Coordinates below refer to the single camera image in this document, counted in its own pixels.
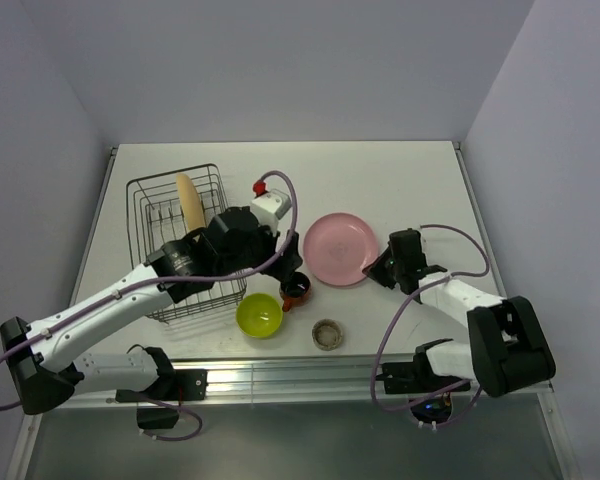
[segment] green bowl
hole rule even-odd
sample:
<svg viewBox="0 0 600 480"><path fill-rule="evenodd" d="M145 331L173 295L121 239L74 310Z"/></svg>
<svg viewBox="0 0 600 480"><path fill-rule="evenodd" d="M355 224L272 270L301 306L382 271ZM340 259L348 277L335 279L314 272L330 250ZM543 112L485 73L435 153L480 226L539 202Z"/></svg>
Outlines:
<svg viewBox="0 0 600 480"><path fill-rule="evenodd" d="M254 338L273 335L282 324L282 307L266 293L248 295L236 310L236 321L240 330Z"/></svg>

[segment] brown mug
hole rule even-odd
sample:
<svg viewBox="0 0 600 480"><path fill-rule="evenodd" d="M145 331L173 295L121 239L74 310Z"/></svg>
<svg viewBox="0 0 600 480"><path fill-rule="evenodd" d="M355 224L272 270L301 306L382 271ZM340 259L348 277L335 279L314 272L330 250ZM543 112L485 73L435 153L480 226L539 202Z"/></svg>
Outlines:
<svg viewBox="0 0 600 480"><path fill-rule="evenodd" d="M289 280L280 283L282 311L288 312L291 307L302 305L311 295L311 281L304 273L294 272Z"/></svg>

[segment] black wire dish rack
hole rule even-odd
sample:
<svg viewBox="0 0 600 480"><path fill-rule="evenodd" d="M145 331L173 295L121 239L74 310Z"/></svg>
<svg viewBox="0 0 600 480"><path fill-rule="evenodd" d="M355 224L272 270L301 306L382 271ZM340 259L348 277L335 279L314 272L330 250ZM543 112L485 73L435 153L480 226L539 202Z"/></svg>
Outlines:
<svg viewBox="0 0 600 480"><path fill-rule="evenodd" d="M141 177L127 184L127 235L131 265L144 262L147 256L165 242L182 238L186 233L184 215L178 199L176 173L186 173L200 195L207 225L224 212L227 197L222 186L220 171L213 164ZM247 291L245 279L216 282L211 290L201 292L150 315L150 318L168 322L228 305L237 305Z"/></svg>

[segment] white table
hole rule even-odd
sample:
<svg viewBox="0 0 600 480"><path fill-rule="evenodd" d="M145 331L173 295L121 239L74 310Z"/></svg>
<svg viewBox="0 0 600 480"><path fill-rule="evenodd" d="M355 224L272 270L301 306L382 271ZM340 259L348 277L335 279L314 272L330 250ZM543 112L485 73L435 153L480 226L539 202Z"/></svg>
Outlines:
<svg viewBox="0 0 600 480"><path fill-rule="evenodd" d="M121 145L102 199L96 228L77 293L82 300L107 287L131 269L126 229L126 185L137 177L214 163L220 169L232 205L247 205L253 182L265 171L289 175L299 201L302 238L319 217L349 212L364 219L380 248L389 233L423 223L447 223L479 238L479 230L460 166L450 142L306 142ZM271 186L284 184L272 180ZM286 231L285 219L281 231ZM481 258L465 239L451 232L427 231L430 264L449 269L479 270ZM371 280L345 289L315 278L309 303L285 315L271 338L255 340L238 329L233 309L177 319L169 324L141 318L92 348L118 353L130 345L160 346L172 359L257 359L369 355L404 300ZM497 293L492 275L469 280ZM276 296L277 282L261 275L248 279L247 294ZM323 318L338 321L344 342L331 352L318 350L311 327ZM431 308L410 306L394 330L387 353L411 353L437 338L466 340L459 324Z"/></svg>

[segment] pink plate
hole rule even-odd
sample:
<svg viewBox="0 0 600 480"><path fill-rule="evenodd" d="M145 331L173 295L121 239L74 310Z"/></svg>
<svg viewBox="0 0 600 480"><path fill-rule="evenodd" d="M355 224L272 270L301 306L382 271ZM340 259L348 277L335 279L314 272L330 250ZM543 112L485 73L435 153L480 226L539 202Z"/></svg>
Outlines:
<svg viewBox="0 0 600 480"><path fill-rule="evenodd" d="M362 269L378 258L373 230L355 215L331 213L304 237L304 259L318 280L344 287L364 279Z"/></svg>

